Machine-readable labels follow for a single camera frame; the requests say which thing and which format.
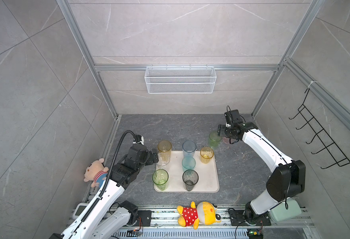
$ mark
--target blue cup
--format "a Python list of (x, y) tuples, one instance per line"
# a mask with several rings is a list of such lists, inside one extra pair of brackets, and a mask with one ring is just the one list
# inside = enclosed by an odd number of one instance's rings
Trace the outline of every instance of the blue cup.
[(193, 170), (195, 168), (195, 165), (196, 165), (196, 160), (190, 156), (186, 156), (181, 161), (181, 164), (183, 166), (183, 172), (190, 170), (190, 169)]
[(183, 156), (193, 157), (196, 151), (196, 144), (194, 141), (187, 140), (183, 143)]

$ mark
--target white wire basket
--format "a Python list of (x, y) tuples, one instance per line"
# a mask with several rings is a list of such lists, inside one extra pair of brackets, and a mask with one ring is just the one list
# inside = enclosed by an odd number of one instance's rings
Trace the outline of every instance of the white wire basket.
[(147, 67), (144, 75), (149, 94), (212, 93), (216, 81), (213, 67)]

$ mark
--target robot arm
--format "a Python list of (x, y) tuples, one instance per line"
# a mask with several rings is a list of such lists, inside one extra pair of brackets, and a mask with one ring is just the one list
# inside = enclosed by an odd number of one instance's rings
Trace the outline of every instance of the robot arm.
[(256, 215), (274, 208), (283, 200), (286, 201), (287, 198), (304, 191), (306, 168), (303, 162), (294, 161), (281, 152), (254, 123), (243, 123), (238, 110), (225, 112), (225, 118), (227, 123), (225, 126), (219, 125), (218, 135), (236, 140), (235, 142), (243, 140), (264, 160), (272, 172), (264, 192), (252, 200), (246, 209), (249, 221)]
[[(134, 136), (133, 146), (130, 147), (128, 154), (114, 165), (120, 145), (127, 133)], [(62, 234), (53, 234), (50, 239), (108, 239), (120, 227), (126, 224), (133, 225), (136, 222), (138, 207), (124, 201), (111, 217), (99, 224), (115, 200), (137, 178), (143, 166), (158, 162), (156, 149), (149, 151), (143, 143), (142, 136), (135, 135), (129, 130), (124, 132), (102, 187), (78, 218)]]

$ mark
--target stuffed toy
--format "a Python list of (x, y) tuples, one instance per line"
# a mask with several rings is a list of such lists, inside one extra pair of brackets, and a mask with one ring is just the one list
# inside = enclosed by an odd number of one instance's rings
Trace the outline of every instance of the stuffed toy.
[(216, 214), (216, 209), (217, 206), (209, 202), (201, 202), (197, 207), (195, 202), (192, 202), (190, 208), (178, 206), (177, 212), (180, 214), (180, 217), (177, 222), (182, 227), (194, 225), (195, 230), (199, 227), (199, 222), (204, 225), (221, 222), (222, 218), (219, 214)]
[(104, 161), (104, 158), (95, 160), (86, 168), (85, 179), (83, 181), (88, 182), (93, 180), (91, 187), (102, 186), (108, 171), (108, 168), (102, 164)]

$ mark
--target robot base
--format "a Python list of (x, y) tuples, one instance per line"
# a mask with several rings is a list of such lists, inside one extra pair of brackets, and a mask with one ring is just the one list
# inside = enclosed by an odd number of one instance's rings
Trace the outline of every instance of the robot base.
[(261, 226), (261, 221), (263, 221), (263, 226), (270, 226), (271, 221), (269, 220), (268, 213), (263, 215), (257, 215), (253, 212), (250, 202), (245, 205), (245, 210), (228, 210), (230, 215), (232, 226)]

